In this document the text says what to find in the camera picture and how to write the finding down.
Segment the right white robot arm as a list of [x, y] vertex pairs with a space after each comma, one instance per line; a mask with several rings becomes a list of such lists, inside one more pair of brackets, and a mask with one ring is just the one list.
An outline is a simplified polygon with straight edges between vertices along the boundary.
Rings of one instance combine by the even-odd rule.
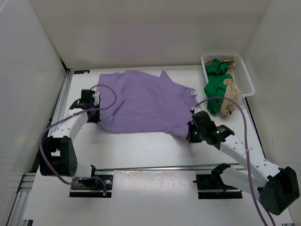
[[216, 126], [205, 111], [193, 111], [188, 122], [189, 143], [207, 142], [235, 159], [250, 174], [242, 173], [226, 163], [212, 170], [211, 182], [216, 188], [233, 186], [254, 194], [264, 209], [280, 215], [300, 196], [296, 172], [291, 167], [281, 168], [263, 156], [248, 151], [235, 133], [224, 125]]

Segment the green t shirt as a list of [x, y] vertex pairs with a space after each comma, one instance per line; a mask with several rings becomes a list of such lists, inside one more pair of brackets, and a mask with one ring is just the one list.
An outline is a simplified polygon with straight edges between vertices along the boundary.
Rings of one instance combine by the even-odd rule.
[[[226, 93], [225, 79], [231, 79], [232, 76], [229, 73], [232, 60], [221, 61], [214, 59], [205, 65], [208, 83], [204, 88], [204, 92], [207, 98], [223, 97]], [[223, 103], [222, 98], [210, 99], [207, 102], [207, 110], [210, 114], [216, 115], [219, 113], [221, 105]]]

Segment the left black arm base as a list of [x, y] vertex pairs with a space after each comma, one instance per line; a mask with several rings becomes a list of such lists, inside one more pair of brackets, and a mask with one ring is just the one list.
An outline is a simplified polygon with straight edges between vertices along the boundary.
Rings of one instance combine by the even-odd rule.
[[77, 198], [111, 198], [114, 172], [96, 170], [95, 179], [74, 179], [69, 192], [69, 197]]

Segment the purple t shirt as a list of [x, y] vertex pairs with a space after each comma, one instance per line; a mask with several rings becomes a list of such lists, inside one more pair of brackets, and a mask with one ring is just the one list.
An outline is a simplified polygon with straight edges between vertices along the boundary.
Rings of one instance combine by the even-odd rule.
[[100, 126], [113, 133], [165, 132], [186, 137], [191, 108], [198, 102], [193, 88], [142, 71], [101, 74]]

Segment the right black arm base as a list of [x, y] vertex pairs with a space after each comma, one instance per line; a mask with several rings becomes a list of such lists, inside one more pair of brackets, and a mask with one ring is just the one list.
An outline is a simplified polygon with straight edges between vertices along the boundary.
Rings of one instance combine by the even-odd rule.
[[242, 199], [242, 191], [223, 183], [221, 174], [230, 168], [222, 163], [211, 170], [210, 174], [197, 174], [193, 183], [197, 184], [199, 200]]

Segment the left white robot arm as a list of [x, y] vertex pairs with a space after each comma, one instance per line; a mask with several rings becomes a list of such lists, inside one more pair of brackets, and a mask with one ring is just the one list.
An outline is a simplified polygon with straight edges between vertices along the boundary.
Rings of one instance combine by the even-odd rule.
[[41, 175], [82, 178], [87, 188], [98, 185], [95, 166], [78, 162], [73, 142], [83, 125], [100, 121], [100, 100], [97, 92], [83, 89], [81, 98], [70, 106], [66, 120], [49, 137], [42, 138]]

